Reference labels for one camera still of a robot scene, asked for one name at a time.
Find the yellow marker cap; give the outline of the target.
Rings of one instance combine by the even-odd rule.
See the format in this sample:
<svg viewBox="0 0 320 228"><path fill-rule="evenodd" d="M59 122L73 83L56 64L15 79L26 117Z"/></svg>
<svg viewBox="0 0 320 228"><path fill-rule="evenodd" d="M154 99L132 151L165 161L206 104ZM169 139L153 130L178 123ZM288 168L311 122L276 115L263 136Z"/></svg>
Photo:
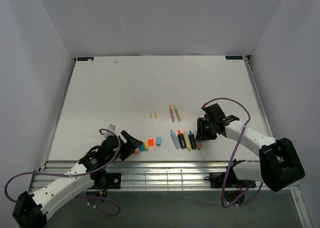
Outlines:
<svg viewBox="0 0 320 228"><path fill-rule="evenodd" d="M150 149L148 141L145 141L143 145L144 145L144 149L146 151L148 151Z"/></svg>

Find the black marker blue cap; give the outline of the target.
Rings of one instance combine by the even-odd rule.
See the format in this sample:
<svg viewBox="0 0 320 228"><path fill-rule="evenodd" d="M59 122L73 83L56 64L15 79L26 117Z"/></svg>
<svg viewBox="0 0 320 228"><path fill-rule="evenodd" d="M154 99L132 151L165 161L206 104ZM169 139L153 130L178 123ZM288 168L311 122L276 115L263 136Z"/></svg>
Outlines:
<svg viewBox="0 0 320 228"><path fill-rule="evenodd" d="M196 139L191 130L189 131L188 138L189 138L191 149L192 150L197 149Z"/></svg>

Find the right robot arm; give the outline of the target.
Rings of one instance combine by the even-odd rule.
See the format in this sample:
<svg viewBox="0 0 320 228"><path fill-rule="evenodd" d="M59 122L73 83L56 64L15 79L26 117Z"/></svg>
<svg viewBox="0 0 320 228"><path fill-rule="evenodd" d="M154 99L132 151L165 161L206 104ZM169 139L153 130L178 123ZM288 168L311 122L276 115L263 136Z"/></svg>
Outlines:
<svg viewBox="0 0 320 228"><path fill-rule="evenodd" d="M197 141L215 140L219 135L236 141L258 157L258 161L232 159L226 172L215 181L225 187L242 182L264 183L274 192L303 179L305 170L288 138L276 139L244 125L234 115L226 116L215 103L203 106L204 117L197 119Z"/></svg>

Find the yellow thin highlighter pen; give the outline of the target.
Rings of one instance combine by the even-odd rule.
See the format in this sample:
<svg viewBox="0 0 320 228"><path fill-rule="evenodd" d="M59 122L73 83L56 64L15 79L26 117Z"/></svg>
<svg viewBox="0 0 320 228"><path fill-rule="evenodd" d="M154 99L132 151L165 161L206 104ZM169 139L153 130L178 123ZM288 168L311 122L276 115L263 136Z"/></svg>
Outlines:
<svg viewBox="0 0 320 228"><path fill-rule="evenodd" d="M175 104L173 105L173 108L174 108L174 112L175 112L175 114L176 114L177 120L178 120L179 122L181 122L181 117L180 117L178 108L177 108L177 106L176 106Z"/></svg>

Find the light blue marker cap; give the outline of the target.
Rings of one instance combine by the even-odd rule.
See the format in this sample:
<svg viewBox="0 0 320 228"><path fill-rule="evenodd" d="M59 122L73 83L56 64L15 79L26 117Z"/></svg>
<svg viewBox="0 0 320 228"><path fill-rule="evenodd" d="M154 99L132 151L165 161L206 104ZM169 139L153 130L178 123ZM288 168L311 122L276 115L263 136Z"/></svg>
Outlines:
<svg viewBox="0 0 320 228"><path fill-rule="evenodd" d="M162 144L162 137L161 137L161 136L158 136L158 137L156 138L156 146L161 146L161 144Z"/></svg>

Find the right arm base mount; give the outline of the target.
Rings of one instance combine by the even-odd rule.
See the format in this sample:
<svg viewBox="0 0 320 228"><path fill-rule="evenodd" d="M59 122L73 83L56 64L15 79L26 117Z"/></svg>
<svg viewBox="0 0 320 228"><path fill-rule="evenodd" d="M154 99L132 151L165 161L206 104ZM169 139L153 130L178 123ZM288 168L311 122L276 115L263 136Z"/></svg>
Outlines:
<svg viewBox="0 0 320 228"><path fill-rule="evenodd" d="M209 175L204 178L204 180L209 182L212 189L221 189L223 186L224 177L224 172L210 172ZM248 187L251 183L252 182L250 180L238 180L232 177L232 175L229 175L225 187L240 189Z"/></svg>

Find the orange thin highlighter pen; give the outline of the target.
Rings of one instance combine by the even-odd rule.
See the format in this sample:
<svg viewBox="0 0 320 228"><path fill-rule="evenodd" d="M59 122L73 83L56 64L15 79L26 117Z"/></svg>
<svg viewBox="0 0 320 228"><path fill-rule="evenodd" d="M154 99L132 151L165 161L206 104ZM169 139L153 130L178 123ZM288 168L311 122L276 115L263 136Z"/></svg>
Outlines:
<svg viewBox="0 0 320 228"><path fill-rule="evenodd" d="M171 121L174 123L175 117L174 117L173 108L171 104L169 105L169 112L170 112Z"/></svg>

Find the peach cap clear highlighter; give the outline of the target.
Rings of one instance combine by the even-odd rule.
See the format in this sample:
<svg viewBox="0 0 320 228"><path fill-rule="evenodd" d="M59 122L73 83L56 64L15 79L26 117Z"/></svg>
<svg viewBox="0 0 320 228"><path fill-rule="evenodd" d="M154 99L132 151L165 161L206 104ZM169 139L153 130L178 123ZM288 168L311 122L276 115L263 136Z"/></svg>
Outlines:
<svg viewBox="0 0 320 228"><path fill-rule="evenodd" d="M197 149L200 151L202 149L202 143L198 142L196 145L197 145Z"/></svg>

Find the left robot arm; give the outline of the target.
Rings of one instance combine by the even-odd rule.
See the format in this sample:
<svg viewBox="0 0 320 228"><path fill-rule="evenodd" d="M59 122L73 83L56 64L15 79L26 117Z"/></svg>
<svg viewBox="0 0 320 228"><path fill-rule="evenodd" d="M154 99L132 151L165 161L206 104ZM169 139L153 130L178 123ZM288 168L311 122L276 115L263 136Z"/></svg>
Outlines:
<svg viewBox="0 0 320 228"><path fill-rule="evenodd" d="M124 130L120 136L108 129L100 129L100 133L106 134L103 142L92 147L66 173L55 174L56 180L45 187L18 196L12 216L21 228L43 228L57 210L80 193L108 187L106 167L116 159L124 161L143 145Z"/></svg>

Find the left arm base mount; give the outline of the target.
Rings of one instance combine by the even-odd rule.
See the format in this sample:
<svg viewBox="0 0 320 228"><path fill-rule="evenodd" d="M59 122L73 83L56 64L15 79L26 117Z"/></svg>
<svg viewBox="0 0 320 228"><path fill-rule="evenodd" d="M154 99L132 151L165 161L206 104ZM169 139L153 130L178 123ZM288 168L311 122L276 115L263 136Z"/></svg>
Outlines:
<svg viewBox="0 0 320 228"><path fill-rule="evenodd" d="M120 189L122 181L121 173L103 173L94 181L93 188L95 189Z"/></svg>

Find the light blue highlighter marker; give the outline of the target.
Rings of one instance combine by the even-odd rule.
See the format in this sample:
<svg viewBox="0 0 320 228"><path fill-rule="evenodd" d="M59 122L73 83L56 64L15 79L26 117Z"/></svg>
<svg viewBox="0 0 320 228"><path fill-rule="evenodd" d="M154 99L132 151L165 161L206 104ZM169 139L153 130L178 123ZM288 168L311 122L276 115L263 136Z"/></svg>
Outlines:
<svg viewBox="0 0 320 228"><path fill-rule="evenodd" d="M175 148L176 149L180 149L181 148L181 144L179 142L179 139L178 139L176 133L173 130L170 131L170 137L172 139L172 142L173 142Z"/></svg>

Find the black marker orange cap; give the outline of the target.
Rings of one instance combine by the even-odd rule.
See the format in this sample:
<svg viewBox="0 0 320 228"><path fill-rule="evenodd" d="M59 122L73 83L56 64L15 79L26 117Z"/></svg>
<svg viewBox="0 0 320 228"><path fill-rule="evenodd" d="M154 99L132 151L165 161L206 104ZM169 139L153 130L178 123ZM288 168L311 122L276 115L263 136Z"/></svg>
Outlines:
<svg viewBox="0 0 320 228"><path fill-rule="evenodd" d="M186 141L185 141L184 135L183 135L183 133L181 132L180 129L178 130L177 138L178 138L178 141L180 143L180 147L182 149L185 149L187 147L187 145L186 145Z"/></svg>

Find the yellow marker edge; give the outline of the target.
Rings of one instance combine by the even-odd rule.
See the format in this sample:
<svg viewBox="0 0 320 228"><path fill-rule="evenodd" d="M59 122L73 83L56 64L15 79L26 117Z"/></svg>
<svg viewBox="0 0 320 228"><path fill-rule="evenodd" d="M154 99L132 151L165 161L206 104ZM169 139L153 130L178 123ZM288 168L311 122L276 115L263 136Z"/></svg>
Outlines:
<svg viewBox="0 0 320 228"><path fill-rule="evenodd" d="M188 149L188 151L190 152L192 147L191 147L191 142L190 142L189 135L188 135L187 131L183 132L183 138L184 138L184 141L185 141L185 146Z"/></svg>

